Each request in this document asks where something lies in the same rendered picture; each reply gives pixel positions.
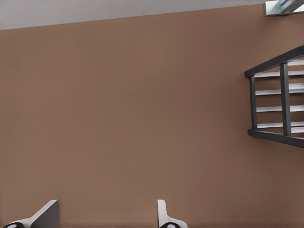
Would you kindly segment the black shoe rack silver slats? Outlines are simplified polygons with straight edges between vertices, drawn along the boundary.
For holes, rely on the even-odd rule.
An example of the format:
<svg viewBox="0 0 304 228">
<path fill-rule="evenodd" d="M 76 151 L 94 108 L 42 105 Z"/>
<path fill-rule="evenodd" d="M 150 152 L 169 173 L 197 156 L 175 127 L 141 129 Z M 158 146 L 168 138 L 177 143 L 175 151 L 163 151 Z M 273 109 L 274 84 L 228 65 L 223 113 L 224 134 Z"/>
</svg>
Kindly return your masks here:
<svg viewBox="0 0 304 228">
<path fill-rule="evenodd" d="M 304 66 L 304 46 L 296 47 L 263 62 L 244 72 L 249 80 L 251 129 L 247 134 L 256 138 L 277 143 L 304 148 L 304 137 L 293 136 L 294 133 L 304 133 L 304 121 L 292 122 L 292 112 L 304 112 L 304 105 L 290 105 L 290 94 L 304 93 L 304 83 L 289 83 L 289 76 L 304 76 L 304 70 L 289 71 L 289 66 Z M 257 78 L 278 77 L 280 89 L 256 90 Z M 280 95 L 280 106 L 257 107 L 256 97 L 259 95 Z M 281 112 L 280 123 L 258 123 L 257 113 Z"/>
</svg>

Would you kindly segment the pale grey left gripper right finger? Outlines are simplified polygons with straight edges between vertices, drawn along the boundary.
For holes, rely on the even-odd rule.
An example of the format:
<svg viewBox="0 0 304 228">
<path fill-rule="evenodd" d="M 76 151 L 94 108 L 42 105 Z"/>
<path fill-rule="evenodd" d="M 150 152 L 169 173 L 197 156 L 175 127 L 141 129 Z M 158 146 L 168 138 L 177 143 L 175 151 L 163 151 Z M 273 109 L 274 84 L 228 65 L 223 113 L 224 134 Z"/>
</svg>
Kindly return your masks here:
<svg viewBox="0 0 304 228">
<path fill-rule="evenodd" d="M 168 216 L 165 200 L 157 200 L 157 210 L 158 228 L 188 228 L 184 221 Z"/>
</svg>

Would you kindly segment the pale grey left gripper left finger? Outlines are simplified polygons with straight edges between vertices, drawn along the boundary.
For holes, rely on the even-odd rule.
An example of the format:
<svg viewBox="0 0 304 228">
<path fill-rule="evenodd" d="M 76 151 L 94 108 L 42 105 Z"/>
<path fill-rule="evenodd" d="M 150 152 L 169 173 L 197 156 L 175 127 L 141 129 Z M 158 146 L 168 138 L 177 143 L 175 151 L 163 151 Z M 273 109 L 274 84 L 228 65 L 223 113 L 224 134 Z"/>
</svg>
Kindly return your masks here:
<svg viewBox="0 0 304 228">
<path fill-rule="evenodd" d="M 59 200 L 50 200 L 29 218 L 13 221 L 4 228 L 57 228 L 59 224 Z"/>
</svg>

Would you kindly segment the silver frame post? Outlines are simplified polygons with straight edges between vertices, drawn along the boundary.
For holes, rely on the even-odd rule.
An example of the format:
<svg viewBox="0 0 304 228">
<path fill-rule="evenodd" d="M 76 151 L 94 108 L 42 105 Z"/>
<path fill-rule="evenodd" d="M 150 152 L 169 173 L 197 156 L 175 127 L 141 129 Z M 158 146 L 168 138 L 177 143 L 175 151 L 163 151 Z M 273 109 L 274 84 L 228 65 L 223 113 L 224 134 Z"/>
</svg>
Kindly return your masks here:
<svg viewBox="0 0 304 228">
<path fill-rule="evenodd" d="M 304 13 L 304 0 L 270 0 L 264 3 L 265 16 Z"/>
</svg>

